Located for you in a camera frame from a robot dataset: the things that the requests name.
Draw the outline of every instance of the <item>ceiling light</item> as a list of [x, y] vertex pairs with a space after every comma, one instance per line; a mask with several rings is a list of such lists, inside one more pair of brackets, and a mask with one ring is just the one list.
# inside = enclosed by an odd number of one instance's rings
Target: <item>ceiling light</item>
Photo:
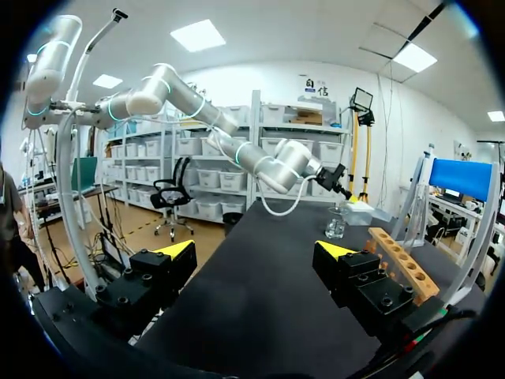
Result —
[[420, 73], [437, 61], [435, 57], [413, 43], [409, 43], [393, 60], [416, 73]]
[[174, 30], [170, 35], [191, 53], [226, 44], [210, 20]]
[[488, 112], [488, 116], [493, 122], [505, 121], [505, 115], [503, 115], [502, 111]]
[[122, 79], [117, 79], [116, 77], [111, 77], [109, 75], [106, 75], [103, 73], [96, 79], [93, 84], [98, 85], [99, 87], [104, 87], [104, 88], [114, 88], [116, 85], [122, 83]]

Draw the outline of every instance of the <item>person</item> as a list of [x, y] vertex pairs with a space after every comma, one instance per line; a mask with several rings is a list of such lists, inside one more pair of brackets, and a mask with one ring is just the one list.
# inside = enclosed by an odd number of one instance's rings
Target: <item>person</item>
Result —
[[0, 250], [3, 264], [11, 273], [26, 268], [41, 292], [44, 291], [44, 278], [37, 256], [21, 240], [14, 213], [23, 216], [27, 228], [27, 238], [33, 239], [30, 214], [17, 192], [12, 176], [3, 169], [0, 162]]

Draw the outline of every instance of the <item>desk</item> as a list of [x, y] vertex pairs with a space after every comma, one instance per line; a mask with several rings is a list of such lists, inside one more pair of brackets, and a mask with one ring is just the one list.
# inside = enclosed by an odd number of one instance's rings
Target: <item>desk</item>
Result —
[[[50, 183], [46, 183], [46, 184], [35, 184], [35, 186], [33, 187], [33, 190], [34, 192], [39, 192], [39, 191], [44, 191], [44, 190], [48, 190], [50, 188], [55, 188], [56, 186], [54, 185], [53, 182], [50, 182]], [[19, 189], [17, 192], [19, 193], [19, 196], [24, 196], [25, 194], [28, 193], [28, 191], [32, 191], [32, 188], [29, 186], [28, 188], [21, 188]]]
[[462, 263], [465, 261], [466, 258], [466, 253], [469, 250], [470, 243], [472, 242], [473, 235], [475, 233], [475, 226], [477, 225], [477, 221], [482, 219], [482, 216], [475, 213], [474, 211], [470, 211], [469, 209], [462, 207], [457, 204], [453, 204], [449, 201], [445, 201], [444, 199], [441, 199], [435, 195], [429, 195], [428, 201], [431, 204], [436, 204], [440, 207], [441, 211], [448, 210], [449, 212], [456, 213], [457, 215], [460, 215], [461, 217], [466, 218], [469, 223], [466, 224], [466, 228], [469, 230], [468, 235], [465, 238], [465, 241], [462, 245], [461, 251], [459, 254], [456, 254], [454, 251], [451, 250], [451, 248], [447, 245], [445, 245], [443, 242], [438, 243], [438, 247], [446, 251], [448, 254], [450, 254], [456, 261], [456, 264], [458, 266], [461, 266]]
[[[335, 379], [365, 366], [379, 341], [367, 336], [347, 308], [335, 305], [312, 269], [314, 242], [329, 241], [326, 221], [324, 206], [299, 204], [290, 215], [274, 217], [260, 202], [253, 204], [136, 348], [243, 378], [307, 373]], [[393, 222], [372, 225], [391, 232]], [[357, 250], [368, 239], [368, 227], [346, 227], [344, 238], [333, 243]], [[446, 291], [459, 267], [429, 244], [412, 254]], [[476, 287], [460, 302], [475, 310], [483, 304]], [[436, 357], [467, 325], [458, 321], [435, 338], [430, 348]]]

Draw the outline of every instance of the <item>black bracket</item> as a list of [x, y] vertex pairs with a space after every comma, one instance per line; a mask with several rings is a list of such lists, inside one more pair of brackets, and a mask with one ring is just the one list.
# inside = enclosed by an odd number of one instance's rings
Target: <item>black bracket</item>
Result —
[[315, 179], [316, 182], [325, 188], [328, 191], [335, 191], [336, 193], [343, 194], [347, 200], [349, 200], [353, 194], [350, 191], [347, 191], [342, 187], [339, 183], [339, 180], [342, 176], [344, 176], [344, 171], [346, 167], [342, 164], [339, 164], [337, 168], [335, 168], [334, 172], [329, 171], [327, 168], [324, 168], [320, 171]]

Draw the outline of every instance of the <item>ceiling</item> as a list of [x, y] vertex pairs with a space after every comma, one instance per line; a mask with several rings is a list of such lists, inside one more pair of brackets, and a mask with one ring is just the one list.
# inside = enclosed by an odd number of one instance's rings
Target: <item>ceiling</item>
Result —
[[[488, 111], [505, 110], [483, 54], [451, 9], [431, 21], [440, 0], [87, 0], [69, 2], [61, 13], [76, 14], [84, 27], [69, 73], [85, 44], [118, 7], [129, 15], [97, 45], [84, 72], [80, 100], [93, 101], [133, 87], [153, 63], [169, 62], [179, 73], [267, 60], [301, 60], [350, 66], [389, 77], [423, 92], [476, 130], [503, 128]], [[226, 45], [189, 53], [170, 31], [211, 19]], [[422, 21], [413, 41], [438, 62], [414, 71], [392, 62]], [[37, 42], [29, 52], [36, 51]], [[102, 73], [124, 80], [117, 88], [92, 85]], [[69, 87], [65, 79], [60, 96]]]

